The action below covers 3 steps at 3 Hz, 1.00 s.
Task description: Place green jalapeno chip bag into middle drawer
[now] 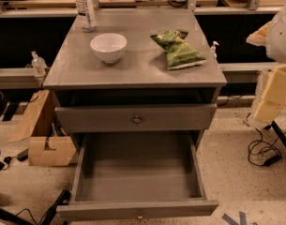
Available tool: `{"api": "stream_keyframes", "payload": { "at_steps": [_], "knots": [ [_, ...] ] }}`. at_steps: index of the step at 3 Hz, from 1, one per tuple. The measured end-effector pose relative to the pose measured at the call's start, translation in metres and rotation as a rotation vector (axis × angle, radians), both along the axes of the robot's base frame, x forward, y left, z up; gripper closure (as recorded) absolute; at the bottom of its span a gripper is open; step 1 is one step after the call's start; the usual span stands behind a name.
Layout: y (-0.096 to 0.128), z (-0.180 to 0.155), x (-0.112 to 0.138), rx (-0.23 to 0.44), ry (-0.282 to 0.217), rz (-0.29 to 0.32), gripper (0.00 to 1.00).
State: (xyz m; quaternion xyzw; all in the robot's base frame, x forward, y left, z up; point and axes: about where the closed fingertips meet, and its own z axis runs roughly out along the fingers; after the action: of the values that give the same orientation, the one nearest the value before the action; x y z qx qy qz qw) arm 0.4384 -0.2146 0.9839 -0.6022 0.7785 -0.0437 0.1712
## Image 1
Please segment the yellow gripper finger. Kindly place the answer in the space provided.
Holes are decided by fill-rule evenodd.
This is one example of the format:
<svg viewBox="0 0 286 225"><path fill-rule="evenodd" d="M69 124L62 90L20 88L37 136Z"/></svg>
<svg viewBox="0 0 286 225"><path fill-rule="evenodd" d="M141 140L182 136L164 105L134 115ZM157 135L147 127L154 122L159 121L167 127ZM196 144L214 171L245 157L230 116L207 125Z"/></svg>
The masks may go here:
<svg viewBox="0 0 286 225"><path fill-rule="evenodd" d="M257 31L247 37L247 43L254 46L265 46L270 22L261 26Z"/></svg>
<svg viewBox="0 0 286 225"><path fill-rule="evenodd" d="M267 83L253 117L261 123L272 123L286 106L286 64L268 73Z"/></svg>

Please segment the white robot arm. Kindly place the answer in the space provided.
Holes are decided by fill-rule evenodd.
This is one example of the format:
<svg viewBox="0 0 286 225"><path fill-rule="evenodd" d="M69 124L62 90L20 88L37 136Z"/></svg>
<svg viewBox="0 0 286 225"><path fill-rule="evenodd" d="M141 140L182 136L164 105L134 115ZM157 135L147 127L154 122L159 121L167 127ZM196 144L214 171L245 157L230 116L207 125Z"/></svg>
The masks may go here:
<svg viewBox="0 0 286 225"><path fill-rule="evenodd" d="M263 91L257 90L250 123L254 127L271 124L286 106L286 4L260 29L250 34L247 43L265 46L268 58L278 67L268 73Z"/></svg>

